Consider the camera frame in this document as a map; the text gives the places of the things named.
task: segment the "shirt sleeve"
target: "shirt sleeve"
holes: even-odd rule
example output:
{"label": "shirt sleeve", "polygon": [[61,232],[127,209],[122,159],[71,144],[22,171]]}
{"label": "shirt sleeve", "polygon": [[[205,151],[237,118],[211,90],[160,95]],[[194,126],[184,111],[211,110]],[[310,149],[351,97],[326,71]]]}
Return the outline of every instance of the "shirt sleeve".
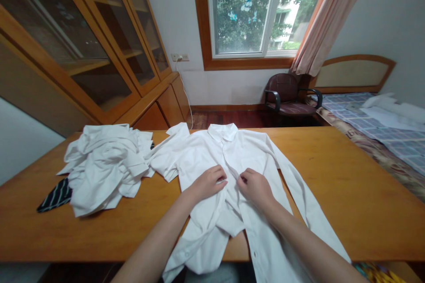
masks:
{"label": "shirt sleeve", "polygon": [[146,156],[145,160],[150,167],[149,173],[153,170],[160,173],[168,182],[173,180],[177,174],[177,161],[182,154],[185,139],[190,136],[187,124],[182,122],[171,127],[167,134],[170,135],[162,143],[154,147]]}
{"label": "shirt sleeve", "polygon": [[308,228],[316,234],[327,245],[334,249],[347,262],[351,262],[350,257],[338,239],[335,231],[329,224],[319,203],[307,186],[301,174],[294,165],[286,158],[280,149],[272,142],[269,136],[266,138],[267,147],[275,155],[278,168],[281,169],[288,189],[299,209],[304,222]]}

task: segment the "white wall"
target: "white wall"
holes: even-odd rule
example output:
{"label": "white wall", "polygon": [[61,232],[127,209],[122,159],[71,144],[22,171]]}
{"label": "white wall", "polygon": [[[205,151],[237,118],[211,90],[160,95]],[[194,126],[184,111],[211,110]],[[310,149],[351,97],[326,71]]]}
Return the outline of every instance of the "white wall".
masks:
{"label": "white wall", "polygon": [[0,98],[0,185],[64,138]]}
{"label": "white wall", "polygon": [[[261,103],[270,76],[287,70],[204,71],[195,0],[150,0],[169,59],[188,53],[179,62],[189,101],[193,105]],[[398,65],[383,91],[400,100],[425,106],[421,52],[424,51],[424,0],[358,0],[329,58],[349,54],[378,54]]]}
{"label": "white wall", "polygon": [[[2,185],[64,138],[2,98],[0,114]],[[36,283],[48,266],[48,263],[0,264],[0,283]]]}

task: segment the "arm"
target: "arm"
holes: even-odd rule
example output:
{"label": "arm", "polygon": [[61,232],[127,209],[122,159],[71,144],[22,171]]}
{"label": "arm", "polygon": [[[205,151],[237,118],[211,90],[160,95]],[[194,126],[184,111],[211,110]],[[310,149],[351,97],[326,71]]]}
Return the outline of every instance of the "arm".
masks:
{"label": "arm", "polygon": [[316,105],[316,109],[319,109],[322,106],[322,102],[323,102],[323,95],[319,90],[316,89],[312,89],[312,88],[299,88],[299,91],[313,91],[316,96],[317,96],[317,105]]}
{"label": "arm", "polygon": [[268,94],[269,93],[272,93],[274,95],[274,99],[275,99],[275,101],[274,101],[274,105],[275,105],[274,110],[278,112],[280,110],[280,96],[279,96],[279,93],[277,93],[275,91],[269,91],[269,90],[264,90],[264,92],[266,93],[266,99],[265,99],[265,102],[264,102],[266,105],[267,105],[267,96],[268,96]]}
{"label": "arm", "polygon": [[226,178],[220,165],[211,167],[200,175],[153,227],[118,271],[112,283],[157,282],[193,207],[222,190],[227,184],[224,181]]}
{"label": "arm", "polygon": [[346,260],[274,199],[263,175],[248,168],[240,174],[238,186],[243,195],[257,206],[268,222],[291,244],[315,281],[367,282]]}

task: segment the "shirt collar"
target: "shirt collar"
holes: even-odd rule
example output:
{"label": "shirt collar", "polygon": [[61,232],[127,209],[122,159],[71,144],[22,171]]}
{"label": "shirt collar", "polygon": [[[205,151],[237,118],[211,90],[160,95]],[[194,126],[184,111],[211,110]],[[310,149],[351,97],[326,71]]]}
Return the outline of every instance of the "shirt collar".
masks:
{"label": "shirt collar", "polygon": [[238,128],[233,123],[228,125],[211,124],[208,127],[208,134],[218,142],[220,142],[221,139],[231,142],[235,139],[237,132]]}

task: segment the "floral bedspread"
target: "floral bedspread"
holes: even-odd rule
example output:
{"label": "floral bedspread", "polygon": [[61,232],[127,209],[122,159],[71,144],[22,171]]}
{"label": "floral bedspread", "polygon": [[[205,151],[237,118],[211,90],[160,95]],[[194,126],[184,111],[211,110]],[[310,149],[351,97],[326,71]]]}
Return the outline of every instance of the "floral bedspread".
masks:
{"label": "floral bedspread", "polygon": [[[311,106],[316,106],[317,102],[311,96],[306,97],[306,103]],[[359,130],[354,128],[347,122],[336,117],[332,112],[324,107],[317,110],[330,125],[337,128],[353,143],[363,149],[370,157],[372,157],[381,167],[388,171],[396,180],[405,186],[411,193],[417,196],[425,203],[425,179],[424,176],[418,173],[410,165],[395,156],[388,150],[384,144],[379,141],[369,138]]]}

